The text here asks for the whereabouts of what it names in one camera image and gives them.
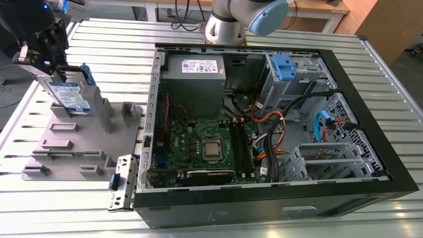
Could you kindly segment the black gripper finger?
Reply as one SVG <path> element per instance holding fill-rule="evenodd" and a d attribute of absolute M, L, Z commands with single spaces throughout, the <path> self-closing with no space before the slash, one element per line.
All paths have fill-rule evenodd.
<path fill-rule="evenodd" d="M 54 74 L 52 51 L 46 38 L 36 34 L 22 42 L 19 66 L 34 74 Z"/>
<path fill-rule="evenodd" d="M 56 65 L 56 73 L 59 74 L 62 81 L 66 82 L 67 77 L 66 77 L 66 73 L 62 71 L 62 66 L 68 65 L 66 49 L 70 47 L 70 44 L 68 44 L 66 22 L 60 18 L 55 19 L 55 23 L 52 27 L 52 37 L 55 40 L 54 62 Z"/>

